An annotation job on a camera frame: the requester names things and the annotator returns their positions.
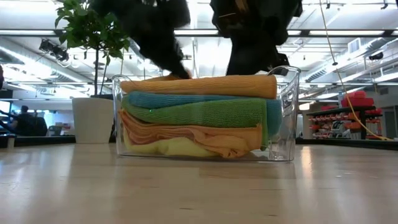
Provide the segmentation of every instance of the person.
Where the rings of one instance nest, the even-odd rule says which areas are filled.
[[[9,126],[4,124],[2,121],[0,122],[0,126],[14,134],[20,134],[24,136],[30,135],[29,133],[32,131],[34,125],[31,123],[33,116],[27,112],[28,109],[29,108],[27,106],[22,106],[21,113],[17,116],[0,110],[0,113],[14,118]]]

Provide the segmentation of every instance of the green leaves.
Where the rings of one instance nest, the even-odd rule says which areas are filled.
[[[108,66],[111,63],[111,57],[108,55],[106,56],[106,65]]]
[[[67,34],[62,34],[62,35],[60,36],[60,42],[61,42],[61,44],[65,43],[66,40],[67,40]]]
[[[84,10],[82,7],[77,7],[76,11],[79,16],[86,16],[88,14],[88,11]]]
[[[129,50],[128,36],[114,14],[101,17],[90,7],[83,7],[81,0],[64,0],[57,14],[55,27],[62,19],[68,22],[65,33],[59,37],[61,44],[67,43],[68,49],[99,49],[104,52],[107,65],[111,57],[123,59],[122,50]]]

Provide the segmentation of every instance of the computer monitor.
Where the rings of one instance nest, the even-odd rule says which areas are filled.
[[[10,113],[10,109],[11,109],[11,103],[10,102],[6,102],[6,101],[0,101],[0,110]]]

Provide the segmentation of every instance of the blue towel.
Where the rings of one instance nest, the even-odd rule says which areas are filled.
[[[221,95],[166,95],[133,91],[128,94],[130,104],[147,109],[165,108],[168,106],[184,105],[215,100],[245,99],[244,96]],[[282,123],[282,108],[280,100],[267,100],[267,125],[269,137],[279,132]]]

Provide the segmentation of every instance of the yellow towel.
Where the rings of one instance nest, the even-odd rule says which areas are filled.
[[[144,91],[163,94],[252,96],[267,99],[275,99],[277,94],[277,82],[273,75],[228,75],[167,82],[125,81],[120,86],[126,93]]]
[[[188,138],[180,137],[168,140],[160,140],[145,145],[133,145],[129,139],[126,129],[123,131],[124,145],[128,151],[143,154],[163,154],[166,156],[194,156],[194,157],[214,157],[218,156],[215,152],[207,151],[193,143]]]

